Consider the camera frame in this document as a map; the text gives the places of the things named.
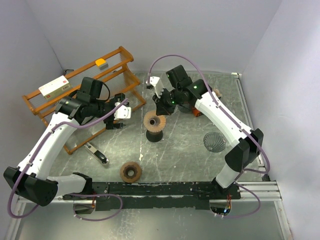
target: marble table surface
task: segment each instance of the marble table surface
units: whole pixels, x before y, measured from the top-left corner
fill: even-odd
[[[188,72],[193,81],[200,78],[195,72]],[[144,115],[156,109],[152,100],[153,91],[146,89],[146,72],[137,72],[141,85],[136,90],[146,99],[142,108],[133,112],[131,119],[124,122],[125,127],[117,130],[107,130],[90,143],[104,153],[110,160],[104,167],[84,147],[73,155],[61,150],[55,160],[50,176],[66,176],[80,172],[92,177],[95,182],[121,181],[119,170],[126,162],[137,162],[142,168],[139,182],[177,182],[177,181],[211,181],[223,168],[225,155],[231,150],[229,143],[219,153],[209,152],[203,142],[205,134],[221,133],[206,116],[195,117],[192,113],[183,113],[176,108],[174,114],[166,116],[166,126],[163,139],[152,143],[146,139],[146,129],[143,125]],[[172,89],[164,72],[156,72],[153,76],[161,77],[164,86]],[[249,125],[250,117],[245,111],[245,103],[241,96],[240,84],[231,74],[207,72],[205,77],[211,87],[222,94],[221,101],[242,122]],[[131,95],[130,105],[136,106],[137,99]],[[88,137],[103,127],[102,124],[90,129],[77,130],[68,141],[74,145],[80,139]],[[258,169],[256,159],[250,168]],[[248,172],[239,181],[261,181],[261,176]]]

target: white wall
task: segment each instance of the white wall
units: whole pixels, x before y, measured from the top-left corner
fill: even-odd
[[[319,239],[320,1],[282,1],[242,84],[295,239]]]
[[[22,100],[62,69],[48,41],[24,0],[0,0],[0,172],[16,167],[44,130]],[[0,177],[0,239],[10,217],[10,187]]]
[[[27,2],[64,68],[78,68],[122,45],[133,54],[132,70],[180,53],[203,70],[242,72],[281,0]],[[166,59],[154,69],[169,70],[181,61]]]

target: cardboard box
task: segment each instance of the cardboard box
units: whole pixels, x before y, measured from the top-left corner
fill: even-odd
[[[52,80],[51,82],[48,82],[47,84],[39,87],[39,90],[43,97],[47,101],[50,101],[63,94],[64,92],[70,90],[71,87],[71,84],[65,78],[65,76],[60,76],[55,80]]]

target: wooden rack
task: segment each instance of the wooden rack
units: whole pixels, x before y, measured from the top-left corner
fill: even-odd
[[[146,100],[137,92],[137,90],[135,89],[136,86],[140,85],[140,80],[129,70],[127,63],[132,62],[134,60],[133,56],[122,46],[120,46],[118,49],[102,56],[99,57],[99,59],[104,59],[107,60],[115,55],[119,54],[120,55],[120,62],[107,68],[105,71],[101,71],[99,74],[94,75],[94,76],[86,76],[86,77],[91,77],[94,79],[99,79],[103,82],[107,82],[113,78],[115,78],[116,76],[123,74],[124,76],[124,81],[125,81],[125,88],[119,90],[116,93],[127,93],[127,92],[131,92],[137,99],[138,102],[140,102],[137,106],[135,106],[132,111],[134,112],[135,110],[137,110],[138,108],[142,107],[144,104],[146,104]],[[84,65],[82,67],[80,67],[79,69],[70,72],[69,74],[65,75],[66,79],[71,79],[74,76],[92,68],[96,66],[96,61],[92,61],[90,63],[88,63],[87,65]],[[50,114],[52,114],[55,110],[55,104],[57,102],[59,102],[63,97],[66,97],[68,95],[70,95],[71,93],[73,93],[74,91],[77,91],[80,89],[80,84],[73,87],[72,89],[70,89],[69,91],[63,93],[62,95],[47,101],[43,104],[40,104],[38,106],[35,106],[32,104],[32,99],[37,97],[38,95],[41,95],[39,89],[35,90],[34,92],[28,94],[28,95],[23,95],[22,98],[24,100],[24,102],[26,103],[26,105],[28,106],[28,108],[30,109],[30,111],[35,115],[38,116],[41,121],[44,123],[44,125],[47,127],[48,126],[48,122],[46,120],[46,117]],[[92,139],[94,139],[95,137],[97,137],[98,135],[100,135],[101,133],[103,133],[106,129],[103,128],[100,131],[98,131],[97,133],[95,133],[94,135],[90,136],[89,138],[87,138],[85,141],[81,142],[80,144],[78,144],[76,147],[69,149],[66,145],[64,145],[64,149],[66,150],[66,152],[68,154],[72,154],[74,151],[76,151],[78,148],[82,147],[85,143],[91,141]]]

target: robotic arm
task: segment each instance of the robotic arm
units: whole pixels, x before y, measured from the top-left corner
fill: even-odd
[[[171,115],[174,113],[176,105],[188,103],[206,115],[218,127],[233,148],[225,156],[225,165],[221,172],[213,179],[212,183],[220,191],[227,190],[242,170],[260,154],[257,146],[242,130],[250,133],[260,146],[264,137],[262,131],[258,128],[252,130],[241,122],[224,106],[211,89],[213,96],[218,102],[218,105],[216,105],[204,81],[198,79],[192,82],[182,65],[166,72],[166,75],[173,90],[168,91],[164,88],[159,77],[151,77],[150,86],[147,87],[149,89],[154,88],[155,93],[152,99],[156,105],[156,114],[158,116]]]
[[[75,172],[69,176],[49,176],[53,162],[57,158],[60,150],[76,130],[69,125],[62,125],[52,132],[52,128],[61,122],[71,123],[79,126],[85,118],[96,117],[101,118],[108,112],[113,110],[125,99],[123,93],[116,94],[114,98],[106,102],[98,99],[101,94],[103,82],[84,77],[76,97],[64,97],[56,106],[52,119],[36,143],[31,152],[21,161],[16,168],[8,167],[3,176],[13,188],[21,171],[30,165],[24,176],[22,177],[16,194],[36,203],[40,206],[48,205],[55,196],[62,196],[70,193],[92,193],[92,179],[84,174]],[[131,117],[131,108],[129,104],[122,105],[114,115],[104,120],[107,129],[122,128],[122,123],[114,123],[117,119],[129,119]],[[42,140],[51,133],[46,142],[38,151],[36,158],[30,164],[32,155],[37,151]]]

